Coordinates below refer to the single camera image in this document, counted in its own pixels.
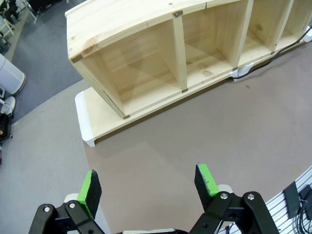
white trash can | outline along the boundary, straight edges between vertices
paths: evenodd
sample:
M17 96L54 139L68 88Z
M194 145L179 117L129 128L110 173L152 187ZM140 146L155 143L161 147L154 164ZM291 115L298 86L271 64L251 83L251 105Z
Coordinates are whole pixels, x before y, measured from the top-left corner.
M25 74L0 54L0 86L8 93L16 94L24 85Z

beige table surface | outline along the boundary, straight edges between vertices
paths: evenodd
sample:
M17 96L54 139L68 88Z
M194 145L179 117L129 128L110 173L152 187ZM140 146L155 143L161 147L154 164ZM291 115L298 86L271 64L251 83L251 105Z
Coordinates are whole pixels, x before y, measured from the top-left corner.
M86 144L112 233L189 230L203 213L195 164L265 201L312 164L312 43L110 138Z

screw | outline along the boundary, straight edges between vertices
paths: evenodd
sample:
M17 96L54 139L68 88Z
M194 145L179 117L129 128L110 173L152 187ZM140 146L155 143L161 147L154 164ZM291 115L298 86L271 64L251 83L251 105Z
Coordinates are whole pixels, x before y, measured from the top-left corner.
M228 198L228 195L225 194L225 193L223 193L223 194L221 194L220 198L221 198L221 199L227 199L227 198Z
M46 206L46 207L44 207L44 212L49 212L50 211L50 207L48 207L48 206Z
M249 194L247 197L249 200L254 200L254 195L253 194Z
M70 204L69 204L69 207L70 207L70 208L74 208L74 207L75 207L75 204L74 204L74 203L70 203Z

dark gray carpet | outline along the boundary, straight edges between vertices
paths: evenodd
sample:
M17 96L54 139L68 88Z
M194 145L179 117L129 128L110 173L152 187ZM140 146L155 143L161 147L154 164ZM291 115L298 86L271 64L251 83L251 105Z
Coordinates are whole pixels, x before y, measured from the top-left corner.
M24 88L16 95L14 121L82 80L67 57L64 13L75 5L75 1L67 4L63 0L41 14L36 24L29 16L13 57L13 64L27 75Z

green tape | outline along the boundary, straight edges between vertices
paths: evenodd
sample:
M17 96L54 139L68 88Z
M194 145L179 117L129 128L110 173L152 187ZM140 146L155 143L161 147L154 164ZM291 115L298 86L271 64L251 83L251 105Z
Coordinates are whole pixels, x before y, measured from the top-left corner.
M80 192L78 194L77 201L80 203L80 205L82 205L86 209L86 211L89 214L89 217L91 219L94 219L94 217L93 217L92 213L90 212L90 210L87 206L87 203L86 203L86 198L87 198L88 191L89 191L90 184L91 184L91 175L92 175L92 171L88 171L86 178L84 179L84 182L83 182L82 187L80 189Z
M205 181L206 187L209 191L210 196L215 196L218 192L218 186L215 183L213 176L211 175L209 168L206 164L198 164L201 175Z

